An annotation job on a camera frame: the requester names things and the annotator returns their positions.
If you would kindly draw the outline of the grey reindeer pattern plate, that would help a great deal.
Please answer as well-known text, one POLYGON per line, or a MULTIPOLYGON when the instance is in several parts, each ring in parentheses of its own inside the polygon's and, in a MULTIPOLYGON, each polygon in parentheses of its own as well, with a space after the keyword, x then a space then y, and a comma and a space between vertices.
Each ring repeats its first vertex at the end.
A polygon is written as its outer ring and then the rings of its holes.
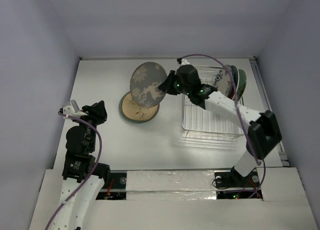
POLYGON ((159 104, 165 92, 159 86, 167 79, 164 68, 155 62, 139 65, 130 79, 130 93, 133 100, 140 106, 149 108, 159 104))

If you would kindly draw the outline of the blue floral white plate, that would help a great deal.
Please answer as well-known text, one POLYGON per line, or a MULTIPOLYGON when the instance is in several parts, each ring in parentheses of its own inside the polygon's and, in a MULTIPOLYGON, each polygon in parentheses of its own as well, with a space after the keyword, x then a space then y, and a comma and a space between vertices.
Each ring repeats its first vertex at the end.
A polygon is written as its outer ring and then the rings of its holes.
POLYGON ((229 96, 230 92, 232 91, 232 80, 230 78, 230 75, 224 68, 220 69, 216 73, 213 81, 213 86, 225 96, 229 96))

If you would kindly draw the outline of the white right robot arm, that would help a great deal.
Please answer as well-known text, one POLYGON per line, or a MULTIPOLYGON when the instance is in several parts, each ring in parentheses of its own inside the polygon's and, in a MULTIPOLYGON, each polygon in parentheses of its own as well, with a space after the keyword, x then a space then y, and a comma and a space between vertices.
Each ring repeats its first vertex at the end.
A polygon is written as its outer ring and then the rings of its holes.
POLYGON ((277 118, 272 111, 263 113, 249 109, 236 99, 228 98, 217 88, 203 84, 192 65, 181 65, 176 71, 170 71, 158 89, 170 95, 187 95, 193 104, 219 114, 242 128, 246 138, 246 151, 230 173, 230 180, 236 186, 246 183, 249 173, 282 140, 277 118))

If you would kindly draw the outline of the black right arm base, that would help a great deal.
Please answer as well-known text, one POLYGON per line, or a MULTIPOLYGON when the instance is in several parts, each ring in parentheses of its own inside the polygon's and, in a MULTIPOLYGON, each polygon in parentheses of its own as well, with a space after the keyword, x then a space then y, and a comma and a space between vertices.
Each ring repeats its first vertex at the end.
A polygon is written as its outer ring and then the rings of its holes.
POLYGON ((240 175, 234 168, 230 170, 218 170, 214 172, 212 185, 218 190, 229 188, 245 188, 259 183, 260 179, 256 170, 252 170, 247 176, 240 175))

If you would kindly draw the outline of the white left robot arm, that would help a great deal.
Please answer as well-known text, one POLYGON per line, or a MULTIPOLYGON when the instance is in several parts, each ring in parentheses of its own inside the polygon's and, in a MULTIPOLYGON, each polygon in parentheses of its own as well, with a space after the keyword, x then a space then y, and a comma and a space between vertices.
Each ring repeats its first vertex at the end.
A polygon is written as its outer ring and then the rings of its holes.
POLYGON ((106 122, 107 111, 104 101, 79 108, 75 100, 70 100, 58 114, 78 125, 66 133, 59 206, 45 228, 83 229, 99 191, 111 181, 109 165, 92 155, 96 143, 103 145, 97 126, 106 122))

